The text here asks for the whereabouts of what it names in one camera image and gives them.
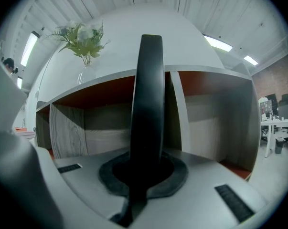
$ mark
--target white table leg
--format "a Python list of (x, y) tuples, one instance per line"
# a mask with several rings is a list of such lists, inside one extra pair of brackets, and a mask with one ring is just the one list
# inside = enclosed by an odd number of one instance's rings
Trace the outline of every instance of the white table leg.
[(273, 125), (269, 125), (268, 126), (268, 137), (267, 137), (267, 147), (266, 147), (265, 158), (268, 157), (269, 149), (271, 148), (272, 137), (273, 137)]

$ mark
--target gray shelf board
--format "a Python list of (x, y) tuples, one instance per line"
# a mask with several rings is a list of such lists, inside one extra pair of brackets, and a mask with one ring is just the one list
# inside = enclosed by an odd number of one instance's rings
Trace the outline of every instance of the gray shelf board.
[[(238, 73), (238, 72), (234, 72), (234, 71), (230, 71), (230, 70), (226, 70), (226, 69), (221, 69), (221, 68), (210, 67), (210, 66), (202, 66), (202, 65), (165, 65), (165, 71), (166, 72), (172, 72), (172, 71), (173, 72), (174, 71), (210, 72), (210, 73), (226, 74), (226, 75), (230, 75), (230, 76), (243, 78), (246, 80), (252, 80), (251, 76), (247, 76), (247, 75), (242, 74), (242, 73)], [(102, 76), (102, 77), (93, 79), (93, 80), (86, 82), (84, 84), (75, 86), (75, 87), (67, 90), (66, 92), (56, 96), (55, 98), (53, 98), (49, 102), (47, 102), (47, 103), (43, 104), (42, 106), (40, 106), (39, 108), (37, 108), (36, 112), (40, 112), (40, 111), (42, 112), (44, 108), (48, 108), (50, 106), (50, 104), (56, 102), (57, 100), (59, 100), (63, 97), (66, 97), (72, 93), (75, 93), (77, 91), (80, 91), (82, 89), (85, 89), (87, 87), (97, 85), (100, 83), (104, 83), (104, 82), (108, 82), (108, 81), (112, 81), (112, 80), (116, 80), (116, 79), (129, 77), (129, 76), (135, 76), (135, 75), (136, 75), (136, 69), (132, 69), (132, 70), (113, 73), (113, 74), (109, 74), (106, 76)]]

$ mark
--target black vent slot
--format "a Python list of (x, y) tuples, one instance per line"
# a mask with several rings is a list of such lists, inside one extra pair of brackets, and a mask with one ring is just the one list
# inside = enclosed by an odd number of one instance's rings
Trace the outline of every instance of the black vent slot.
[(254, 215), (254, 212), (228, 185), (218, 186), (215, 189), (239, 222), (243, 222)]
[(79, 168), (82, 168), (82, 166), (80, 166), (79, 164), (74, 164), (74, 165), (71, 165), (71, 166), (60, 167), (60, 168), (58, 168), (58, 171), (60, 173), (64, 173), (64, 172), (76, 170), (76, 169), (79, 169)]

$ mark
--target person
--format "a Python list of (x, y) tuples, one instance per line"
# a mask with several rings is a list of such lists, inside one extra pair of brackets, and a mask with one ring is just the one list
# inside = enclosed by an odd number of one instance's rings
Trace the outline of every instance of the person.
[(5, 65), (6, 70), (10, 74), (17, 74), (19, 72), (18, 68), (14, 69), (14, 60), (12, 58), (7, 58), (3, 61), (3, 64)]

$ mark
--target black rubber base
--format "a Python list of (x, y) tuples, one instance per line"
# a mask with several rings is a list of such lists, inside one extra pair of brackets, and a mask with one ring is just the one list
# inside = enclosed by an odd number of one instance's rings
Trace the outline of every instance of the black rubber base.
[[(129, 152), (104, 163), (99, 178), (108, 191), (117, 196), (129, 197)], [(181, 160), (162, 152), (158, 175), (147, 184), (146, 198), (162, 198), (173, 195), (186, 181), (187, 166)]]

